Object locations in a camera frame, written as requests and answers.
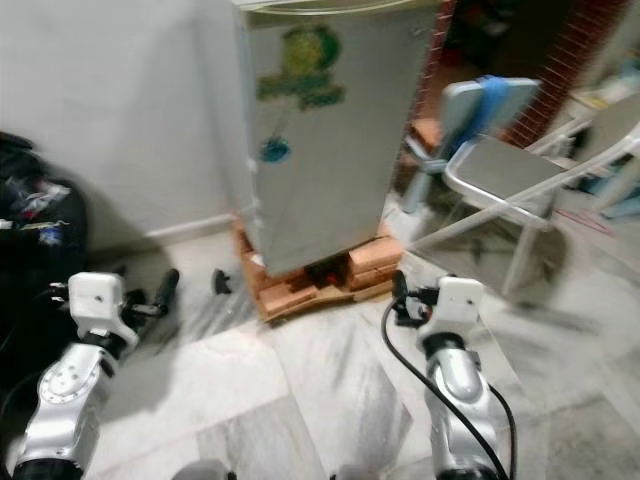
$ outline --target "wooden pallet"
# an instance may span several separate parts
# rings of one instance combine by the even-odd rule
[[[360,302],[387,293],[402,256],[399,242],[381,225],[377,237],[358,248],[326,263],[272,277],[256,261],[256,252],[238,219],[233,237],[249,293],[265,322],[327,304]],[[317,275],[318,269],[323,268],[330,271],[326,277]]]

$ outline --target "chair seat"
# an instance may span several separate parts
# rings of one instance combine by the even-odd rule
[[[481,135],[458,149],[447,165],[444,180],[469,203],[484,208],[561,172],[561,167],[538,155]],[[553,193],[528,201],[507,215],[516,221],[531,221],[532,214],[545,213],[552,198]]]

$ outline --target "white chair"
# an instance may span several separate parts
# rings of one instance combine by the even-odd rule
[[[419,254],[498,216],[518,223],[522,233],[501,289],[508,295],[522,274],[538,232],[549,226],[556,190],[627,153],[640,157],[640,94],[572,122],[556,138],[585,126],[591,127],[588,143],[574,159],[577,165],[566,171],[530,151],[543,153],[553,145],[552,138],[545,137],[527,150],[485,136],[464,144],[447,164],[444,180],[466,203],[481,210],[416,240],[411,249]]]

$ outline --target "silver refrigerator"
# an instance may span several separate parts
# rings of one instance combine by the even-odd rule
[[[375,235],[438,3],[203,2],[214,141],[270,273]]]

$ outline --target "chair leg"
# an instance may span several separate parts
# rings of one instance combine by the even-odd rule
[[[516,283],[521,280],[522,273],[527,265],[531,249],[537,236],[538,229],[531,225],[525,225],[522,229],[516,251],[509,265],[509,270],[507,270],[507,275],[502,283],[502,295],[509,295]]]

